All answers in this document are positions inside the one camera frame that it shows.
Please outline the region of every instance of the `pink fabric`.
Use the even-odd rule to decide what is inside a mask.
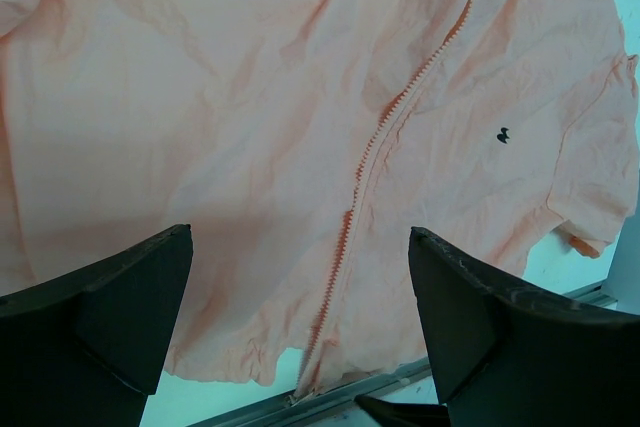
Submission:
[[[412,225],[520,275],[552,229],[601,251],[635,208],[613,0],[0,0],[0,29],[0,294],[190,223],[186,378],[273,381],[347,211],[302,394],[425,354]]]

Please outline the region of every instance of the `embroidered logo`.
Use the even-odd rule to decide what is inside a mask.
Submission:
[[[507,140],[510,139],[509,135],[507,134],[507,132],[509,132],[509,129],[507,129],[506,127],[503,127],[502,129],[500,129],[500,132],[501,133],[498,134],[496,137],[500,142],[502,142],[503,144],[506,144]]]

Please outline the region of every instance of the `zipper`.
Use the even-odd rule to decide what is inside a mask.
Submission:
[[[329,274],[329,280],[327,281],[327,287],[325,290],[322,307],[320,308],[320,311],[316,316],[316,320],[311,327],[309,342],[307,344],[307,348],[304,352],[302,362],[300,364],[300,371],[298,374],[298,387],[295,394],[289,399],[290,405],[298,404],[304,400],[314,397],[317,394],[317,392],[312,389],[310,392],[305,393],[304,395],[300,395],[300,389],[304,387],[302,382],[305,381],[307,377],[310,376],[308,382],[306,382],[308,385],[313,385],[317,378],[319,364],[314,365],[314,363],[316,363],[316,357],[318,357],[318,355],[320,354],[320,341],[323,338],[329,310],[331,308],[333,297],[336,292],[336,286],[341,280],[340,276],[343,270],[345,259],[349,252],[349,244],[351,241],[351,236],[353,234],[354,226],[357,225],[358,216],[356,214],[359,214],[359,210],[362,206],[364,190],[367,185],[368,174],[370,170],[367,169],[367,165],[369,163],[369,160],[372,158],[374,147],[376,147],[377,145],[377,148],[375,149],[375,153],[377,154],[383,143],[378,142],[379,139],[382,139],[382,141],[384,141],[384,139],[386,138],[386,134],[395,124],[395,121],[393,121],[393,119],[397,120],[399,115],[404,112],[407,105],[415,96],[418,88],[423,83],[425,77],[431,70],[431,67],[433,67],[435,62],[442,56],[442,53],[447,49],[447,47],[449,47],[451,42],[453,42],[453,40],[458,37],[462,29],[464,28],[469,15],[471,14],[473,2],[474,0],[467,0],[462,14],[458,18],[455,25],[449,30],[449,33],[445,37],[440,47],[431,55],[431,57],[429,57],[422,68],[414,75],[413,79],[409,82],[402,93],[398,97],[396,97],[396,99],[385,109],[385,111],[380,116],[378,127],[376,128],[375,133],[367,143],[367,147],[365,148],[364,154],[360,159],[360,163],[358,164],[358,168],[355,173],[356,182],[353,193],[353,203],[351,204],[351,209],[348,210],[343,217],[342,229],[340,231],[340,236],[336,245],[336,251],[331,266],[331,272]]]

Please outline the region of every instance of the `white surface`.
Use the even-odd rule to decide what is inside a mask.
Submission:
[[[640,52],[640,0],[615,0],[627,33],[626,48]],[[640,119],[636,124],[640,132]],[[565,293],[603,280],[609,271],[615,246],[607,249],[598,260],[581,257],[568,249],[555,234],[545,237],[529,255],[525,279],[556,293]],[[260,387],[251,382],[245,385],[219,382],[186,381],[163,373],[158,393],[149,398],[142,419],[142,427],[184,427],[244,405],[266,399],[289,390],[296,383],[301,352],[290,349],[278,362],[276,382]],[[392,394],[393,402],[435,402],[432,381],[413,384]],[[345,413],[317,425],[357,425],[371,423],[362,412]]]

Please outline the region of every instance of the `pink shirt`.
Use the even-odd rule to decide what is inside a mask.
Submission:
[[[0,34],[0,294],[190,223],[182,377],[390,371],[411,226],[520,275],[635,208],[613,0],[0,0]]]

